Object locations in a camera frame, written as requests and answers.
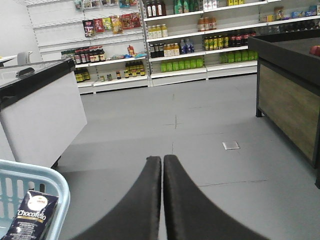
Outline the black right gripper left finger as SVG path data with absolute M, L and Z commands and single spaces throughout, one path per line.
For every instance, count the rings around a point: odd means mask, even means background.
M 125 196 L 102 219 L 74 240 L 157 240 L 159 238 L 162 162 L 149 156 Z

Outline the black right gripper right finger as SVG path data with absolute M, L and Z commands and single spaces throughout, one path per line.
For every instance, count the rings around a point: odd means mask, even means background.
M 163 159 L 163 201 L 169 240 L 265 239 L 214 204 L 173 154 Z

